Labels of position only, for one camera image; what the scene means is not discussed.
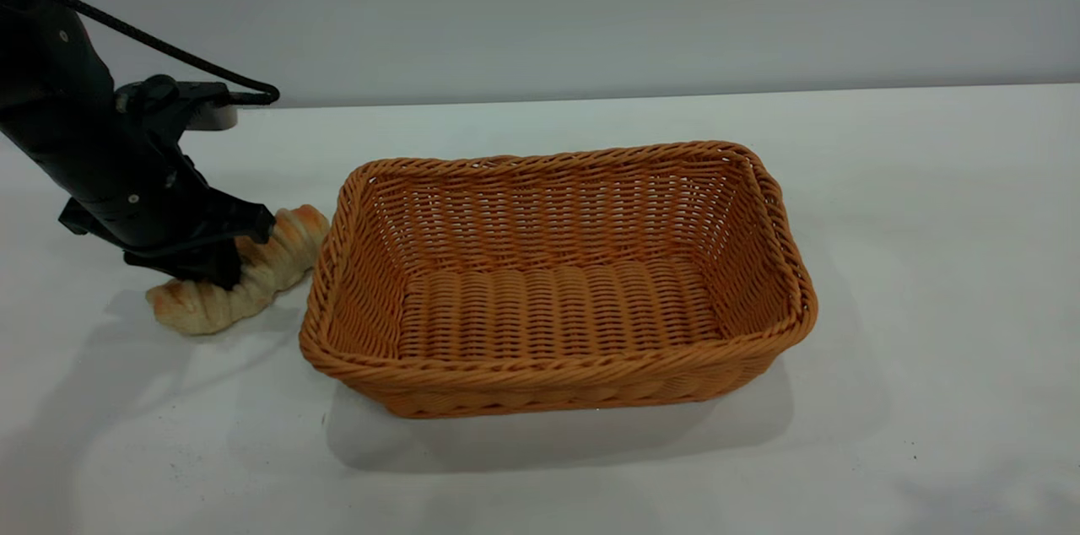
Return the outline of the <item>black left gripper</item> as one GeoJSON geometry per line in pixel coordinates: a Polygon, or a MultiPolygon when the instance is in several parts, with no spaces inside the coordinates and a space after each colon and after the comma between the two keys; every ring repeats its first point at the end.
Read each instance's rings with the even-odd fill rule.
{"type": "Polygon", "coordinates": [[[242,262],[235,240],[269,242],[275,218],[201,180],[120,184],[114,177],[59,177],[69,199],[59,223],[75,235],[93,235],[123,251],[124,262],[175,278],[231,290],[242,262]]]}

